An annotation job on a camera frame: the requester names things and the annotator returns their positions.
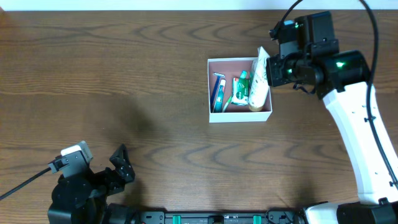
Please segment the white bamboo print lotion tube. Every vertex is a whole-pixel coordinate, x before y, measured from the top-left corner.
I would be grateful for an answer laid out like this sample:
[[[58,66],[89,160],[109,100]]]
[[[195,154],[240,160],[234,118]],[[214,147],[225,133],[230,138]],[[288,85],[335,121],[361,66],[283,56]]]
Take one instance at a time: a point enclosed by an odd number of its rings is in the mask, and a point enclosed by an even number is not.
[[[249,92],[249,109],[253,112],[259,112],[262,110],[269,92],[266,72],[269,54],[263,47],[259,47],[257,52],[257,59],[252,63],[251,87]]]

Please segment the green white toothbrush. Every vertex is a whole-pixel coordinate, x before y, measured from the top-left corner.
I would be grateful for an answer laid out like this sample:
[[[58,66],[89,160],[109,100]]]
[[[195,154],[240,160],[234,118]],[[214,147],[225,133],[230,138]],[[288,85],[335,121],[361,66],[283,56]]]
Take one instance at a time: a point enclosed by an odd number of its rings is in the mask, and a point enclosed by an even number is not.
[[[246,77],[247,77],[247,74],[248,74],[247,71],[243,70],[243,71],[241,72],[239,78],[245,78],[245,79],[247,79],[247,78],[246,78]],[[227,102],[225,103],[224,108],[223,108],[223,110],[222,110],[223,113],[226,111],[226,109],[228,108],[228,106],[229,106],[230,104],[232,104],[232,103],[231,103],[231,98],[232,98],[232,96],[230,96],[230,97],[228,98]]]

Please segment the green soap bar pack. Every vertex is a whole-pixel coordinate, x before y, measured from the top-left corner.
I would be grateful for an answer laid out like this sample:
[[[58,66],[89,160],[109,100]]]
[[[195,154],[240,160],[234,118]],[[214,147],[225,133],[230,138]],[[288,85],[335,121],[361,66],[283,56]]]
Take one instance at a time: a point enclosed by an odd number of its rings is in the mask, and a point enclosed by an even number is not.
[[[233,89],[231,103],[246,106],[249,99],[249,80],[245,78],[233,78]]]

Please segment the white box with pink interior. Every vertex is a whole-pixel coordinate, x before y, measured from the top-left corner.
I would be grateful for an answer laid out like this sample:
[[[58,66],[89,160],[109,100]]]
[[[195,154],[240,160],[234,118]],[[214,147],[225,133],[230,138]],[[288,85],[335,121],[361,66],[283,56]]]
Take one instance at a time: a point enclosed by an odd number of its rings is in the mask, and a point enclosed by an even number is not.
[[[249,109],[249,106],[238,106],[229,103],[225,112],[213,112],[214,103],[211,101],[211,96],[217,81],[217,76],[214,75],[214,73],[223,74],[223,79],[226,80],[223,97],[224,106],[233,92],[233,78],[239,78],[243,70],[247,71],[249,77],[252,63],[256,59],[256,57],[208,59],[208,104],[210,123],[266,122],[268,120],[269,116],[272,114],[271,91],[268,92],[266,102],[261,111],[253,112]]]

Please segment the blue disposable razor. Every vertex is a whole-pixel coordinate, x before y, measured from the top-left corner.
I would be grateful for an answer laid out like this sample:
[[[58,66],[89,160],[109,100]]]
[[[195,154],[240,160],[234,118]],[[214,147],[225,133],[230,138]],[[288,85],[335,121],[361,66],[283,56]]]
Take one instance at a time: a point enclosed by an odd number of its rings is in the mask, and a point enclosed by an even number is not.
[[[220,84],[220,80],[221,80],[222,78],[225,77],[224,74],[222,74],[222,73],[217,73],[217,72],[213,72],[213,75],[216,77],[216,82],[215,82],[215,85],[214,85],[214,89],[213,89],[213,91],[212,91],[212,93],[211,93],[211,97],[210,97],[210,106],[212,106],[213,103],[214,103],[215,96],[216,96],[216,93],[217,93],[217,89],[218,89],[218,86],[219,86],[219,84]]]

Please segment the white teal toothpaste tube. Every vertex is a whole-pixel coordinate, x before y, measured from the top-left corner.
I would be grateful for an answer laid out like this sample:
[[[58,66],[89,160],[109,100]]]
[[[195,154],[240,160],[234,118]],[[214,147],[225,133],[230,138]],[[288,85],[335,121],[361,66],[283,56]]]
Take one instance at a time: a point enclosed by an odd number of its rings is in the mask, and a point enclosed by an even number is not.
[[[213,107],[214,113],[222,112],[225,86],[226,86],[226,80],[222,79],[220,81],[220,84],[218,85],[218,89],[217,89],[217,95],[216,95],[215,103],[214,103],[214,107]]]

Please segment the clear pump bottle blue liquid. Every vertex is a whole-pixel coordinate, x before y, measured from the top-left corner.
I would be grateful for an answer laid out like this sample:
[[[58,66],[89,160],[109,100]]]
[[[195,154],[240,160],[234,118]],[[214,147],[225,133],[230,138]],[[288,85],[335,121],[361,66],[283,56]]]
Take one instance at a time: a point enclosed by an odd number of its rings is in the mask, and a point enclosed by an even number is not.
[[[252,86],[253,77],[254,77],[254,74],[253,74],[252,71],[250,71],[250,72],[249,72],[249,85],[248,85],[249,94],[250,94],[250,92],[251,92],[251,86]]]

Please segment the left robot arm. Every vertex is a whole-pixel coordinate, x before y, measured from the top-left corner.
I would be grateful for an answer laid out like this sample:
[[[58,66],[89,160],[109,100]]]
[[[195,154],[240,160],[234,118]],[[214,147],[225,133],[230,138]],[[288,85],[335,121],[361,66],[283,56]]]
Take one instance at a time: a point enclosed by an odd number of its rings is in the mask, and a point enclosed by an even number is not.
[[[49,168],[62,172],[52,191],[48,210],[50,223],[140,223],[139,212],[128,206],[107,203],[110,195],[124,191],[135,180],[126,146],[120,145],[109,161],[109,167],[93,172],[93,155],[85,141],[61,150]]]

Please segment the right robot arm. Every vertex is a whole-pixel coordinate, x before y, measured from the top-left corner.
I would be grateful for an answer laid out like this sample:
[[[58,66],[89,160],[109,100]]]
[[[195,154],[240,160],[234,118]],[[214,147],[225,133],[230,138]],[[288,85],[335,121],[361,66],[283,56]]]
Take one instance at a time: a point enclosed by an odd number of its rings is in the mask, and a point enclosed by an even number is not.
[[[314,86],[338,127],[354,171],[358,201],[308,206],[300,216],[305,223],[397,223],[397,154],[370,74],[357,50],[316,57],[295,52],[267,59],[270,86]]]

